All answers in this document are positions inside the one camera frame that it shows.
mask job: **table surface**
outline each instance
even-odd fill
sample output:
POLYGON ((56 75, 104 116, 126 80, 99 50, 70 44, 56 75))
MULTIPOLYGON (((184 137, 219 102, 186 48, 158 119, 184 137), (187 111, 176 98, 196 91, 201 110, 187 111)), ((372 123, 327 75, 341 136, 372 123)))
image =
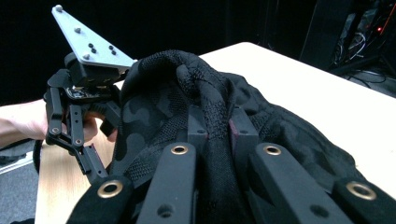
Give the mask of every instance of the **table surface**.
MULTIPOLYGON (((201 57, 218 71, 244 76, 269 102, 312 123, 396 198, 396 99, 250 43, 201 57)), ((102 133, 92 142, 108 165, 114 144, 102 133)), ((65 149, 43 146, 35 223, 65 223, 89 186, 65 149)))

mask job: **human arm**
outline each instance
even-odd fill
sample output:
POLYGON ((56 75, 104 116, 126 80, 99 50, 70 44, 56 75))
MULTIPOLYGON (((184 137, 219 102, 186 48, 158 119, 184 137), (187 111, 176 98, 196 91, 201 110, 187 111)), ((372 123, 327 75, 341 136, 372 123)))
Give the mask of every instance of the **human arm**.
MULTIPOLYGON (((89 113, 84 118, 85 140, 91 140, 98 132, 95 118, 102 119, 94 113, 89 113)), ((44 100, 0 107, 0 147, 26 138, 44 140, 47 129, 48 122, 44 100)), ((113 142, 116 135, 117 132, 114 132, 107 139, 113 142)))

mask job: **robotic hand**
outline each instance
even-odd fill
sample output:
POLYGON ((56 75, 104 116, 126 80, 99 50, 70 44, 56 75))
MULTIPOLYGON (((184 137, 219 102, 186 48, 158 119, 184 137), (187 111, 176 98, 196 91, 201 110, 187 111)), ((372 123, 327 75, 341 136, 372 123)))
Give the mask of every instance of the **robotic hand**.
POLYGON ((105 117, 101 126, 110 135, 120 120, 119 89, 115 82, 135 60, 114 47, 90 28, 73 18, 62 6, 52 9, 73 52, 48 81, 44 95, 49 129, 46 141, 74 155, 84 175, 92 183, 107 176, 93 145, 84 147, 83 118, 89 111, 105 117), (67 130, 63 132, 62 123, 67 130))

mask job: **metal grommet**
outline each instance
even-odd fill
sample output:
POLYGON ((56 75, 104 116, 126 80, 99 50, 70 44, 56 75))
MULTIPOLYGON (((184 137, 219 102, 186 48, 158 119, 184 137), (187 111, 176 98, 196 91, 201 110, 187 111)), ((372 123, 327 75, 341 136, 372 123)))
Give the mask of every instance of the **metal grommet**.
POLYGON ((98 189, 98 196, 101 198, 112 198, 122 191, 122 183, 119 180, 109 180, 98 189))
POLYGON ((177 147, 172 147, 171 151, 175 155, 183 155, 186 154, 189 151, 189 149, 185 146, 177 146, 177 147))
POLYGON ((376 193, 372 189, 361 183, 352 181, 346 184, 346 188, 347 190, 349 190, 349 192, 351 192, 358 198, 362 198, 368 201, 376 199, 376 193))
POLYGON ((280 153, 282 153, 282 151, 279 148, 273 147, 273 146, 266 146, 266 147, 264 147, 264 150, 266 153, 273 155, 273 156, 278 156, 278 155, 280 155, 280 153))

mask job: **silver bracket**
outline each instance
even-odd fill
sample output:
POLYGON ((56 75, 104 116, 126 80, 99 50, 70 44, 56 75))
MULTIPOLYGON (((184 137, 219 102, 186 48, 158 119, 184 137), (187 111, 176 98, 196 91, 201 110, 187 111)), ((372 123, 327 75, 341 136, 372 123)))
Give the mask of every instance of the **silver bracket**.
POLYGON ((136 60, 117 49, 97 33, 68 14, 62 6, 52 8, 52 15, 58 22, 70 47, 82 64, 114 67, 120 73, 129 69, 136 60))

